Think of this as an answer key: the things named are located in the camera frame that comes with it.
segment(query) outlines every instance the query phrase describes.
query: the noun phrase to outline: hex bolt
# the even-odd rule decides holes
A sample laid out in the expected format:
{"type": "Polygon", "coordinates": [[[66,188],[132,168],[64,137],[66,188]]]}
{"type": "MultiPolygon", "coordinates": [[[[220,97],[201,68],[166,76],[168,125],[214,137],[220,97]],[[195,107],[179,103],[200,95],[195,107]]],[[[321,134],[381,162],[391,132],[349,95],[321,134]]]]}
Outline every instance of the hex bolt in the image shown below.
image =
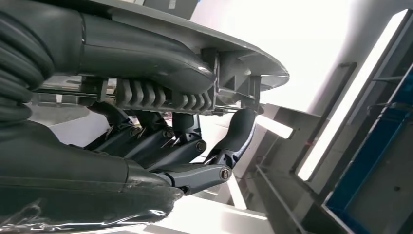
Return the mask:
{"type": "Polygon", "coordinates": [[[132,128],[131,131],[129,132],[129,136],[130,136],[131,138],[134,138],[134,137],[137,136],[141,131],[142,131],[141,128],[132,128]]]}
{"type": "Polygon", "coordinates": [[[167,128],[163,132],[165,138],[173,137],[173,130],[171,128],[167,128]]]}
{"type": "Polygon", "coordinates": [[[229,168],[223,168],[220,173],[222,179],[228,179],[231,176],[231,170],[229,168]]]}

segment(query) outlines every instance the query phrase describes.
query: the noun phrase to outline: metal rod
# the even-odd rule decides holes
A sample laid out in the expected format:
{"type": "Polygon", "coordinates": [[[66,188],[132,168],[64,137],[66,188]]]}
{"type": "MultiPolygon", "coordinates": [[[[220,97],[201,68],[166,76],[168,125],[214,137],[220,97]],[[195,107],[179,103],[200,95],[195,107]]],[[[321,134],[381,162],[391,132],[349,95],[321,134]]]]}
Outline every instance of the metal rod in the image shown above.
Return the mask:
{"type": "Polygon", "coordinates": [[[258,165],[255,165],[257,168],[257,171],[261,174],[265,182],[267,183],[268,187],[270,190],[273,192],[273,194],[277,197],[278,201],[280,201],[281,205],[284,207],[285,211],[288,213],[290,218],[293,220],[293,222],[296,224],[297,228],[300,230],[301,233],[306,234],[307,231],[302,227],[301,223],[298,221],[292,210],[288,207],[287,203],[283,200],[282,196],[280,193],[277,191],[277,189],[272,185],[271,181],[268,179],[268,177],[264,174],[264,172],[261,170],[261,168],[258,165]]]}
{"type": "Polygon", "coordinates": [[[235,111],[212,111],[213,113],[217,114],[230,114],[230,113],[235,113],[235,111]]]}
{"type": "Polygon", "coordinates": [[[228,109],[228,110],[242,110],[243,108],[241,107],[234,107],[234,106],[219,106],[219,105],[215,105],[215,108],[221,108],[221,109],[228,109]]]}
{"type": "MultiPolygon", "coordinates": [[[[97,97],[97,94],[84,93],[84,92],[72,91],[72,90],[58,90],[58,89],[37,89],[37,90],[34,90],[33,93],[60,94],[60,95],[81,96],[81,97],[88,97],[88,98],[97,97]]],[[[115,95],[113,95],[113,94],[106,94],[106,96],[109,97],[109,98],[114,98],[115,97],[115,95]]]]}

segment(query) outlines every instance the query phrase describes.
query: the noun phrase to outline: metal screw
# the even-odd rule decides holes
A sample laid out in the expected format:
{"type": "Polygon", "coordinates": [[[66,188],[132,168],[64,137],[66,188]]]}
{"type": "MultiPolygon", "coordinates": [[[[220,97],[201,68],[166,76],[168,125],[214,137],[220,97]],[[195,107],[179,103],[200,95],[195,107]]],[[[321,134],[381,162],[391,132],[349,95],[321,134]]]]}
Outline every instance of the metal screw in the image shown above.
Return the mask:
{"type": "Polygon", "coordinates": [[[199,152],[203,152],[207,149],[207,144],[203,141],[200,141],[196,143],[195,147],[196,147],[196,150],[198,150],[199,152]]]}
{"type": "Polygon", "coordinates": [[[164,137],[165,138],[173,137],[173,130],[171,128],[165,129],[164,130],[164,137]]]}
{"type": "Polygon", "coordinates": [[[137,136],[140,132],[142,131],[142,129],[140,128],[132,128],[131,131],[129,132],[129,136],[131,138],[137,136]]]}
{"type": "Polygon", "coordinates": [[[228,179],[231,176],[231,170],[229,168],[223,168],[221,170],[221,178],[228,179]]]}

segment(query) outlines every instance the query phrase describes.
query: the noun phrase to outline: blue panel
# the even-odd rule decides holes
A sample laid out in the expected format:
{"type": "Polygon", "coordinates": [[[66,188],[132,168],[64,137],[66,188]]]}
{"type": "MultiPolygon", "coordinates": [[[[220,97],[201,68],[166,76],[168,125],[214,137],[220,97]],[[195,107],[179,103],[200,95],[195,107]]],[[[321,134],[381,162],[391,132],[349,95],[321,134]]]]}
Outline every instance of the blue panel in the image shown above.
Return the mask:
{"type": "Polygon", "coordinates": [[[410,107],[413,104],[412,69],[408,73],[400,82],[395,95],[389,100],[388,105],[391,107],[382,113],[359,150],[357,157],[326,204],[358,234],[368,234],[369,232],[348,216],[346,208],[410,117],[410,107]]]}

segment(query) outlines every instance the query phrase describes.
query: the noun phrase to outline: black cable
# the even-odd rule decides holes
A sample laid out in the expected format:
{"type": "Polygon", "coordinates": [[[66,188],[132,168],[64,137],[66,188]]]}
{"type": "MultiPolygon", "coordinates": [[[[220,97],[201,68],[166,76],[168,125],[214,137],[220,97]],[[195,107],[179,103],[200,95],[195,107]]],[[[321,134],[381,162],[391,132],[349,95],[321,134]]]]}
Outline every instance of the black cable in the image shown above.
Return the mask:
{"type": "Polygon", "coordinates": [[[31,116],[23,103],[54,70],[46,49],[19,22],[0,13],[0,122],[31,116]]]}

